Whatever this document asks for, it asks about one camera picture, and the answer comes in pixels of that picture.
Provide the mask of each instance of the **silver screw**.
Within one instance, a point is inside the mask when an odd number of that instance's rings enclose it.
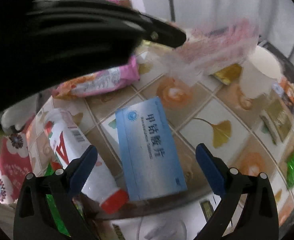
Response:
[[[57,171],[55,171],[55,174],[56,175],[61,175],[64,173],[64,170],[63,169],[58,169]]]
[[[26,179],[32,179],[34,177],[34,174],[33,173],[28,173],[26,175]]]
[[[260,177],[262,178],[262,179],[266,179],[267,178],[267,174],[265,174],[265,173],[260,173]]]
[[[152,32],[150,37],[153,41],[156,41],[159,38],[159,35],[156,32]]]
[[[238,170],[236,168],[231,168],[230,169],[230,173],[231,174],[234,174],[234,175],[237,175],[238,174]]]

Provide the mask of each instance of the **cup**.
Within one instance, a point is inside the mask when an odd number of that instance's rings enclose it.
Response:
[[[277,58],[260,46],[256,47],[255,52],[241,66],[240,89],[250,99],[264,93],[269,95],[272,85],[282,77],[281,65]]]

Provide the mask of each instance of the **white flower print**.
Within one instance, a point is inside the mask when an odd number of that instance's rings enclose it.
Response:
[[[28,156],[26,136],[24,134],[12,134],[8,136],[6,146],[11,154],[18,153],[22,158]]]
[[[13,185],[6,175],[2,175],[0,171],[0,203],[10,204],[14,202],[11,197],[13,193]]]

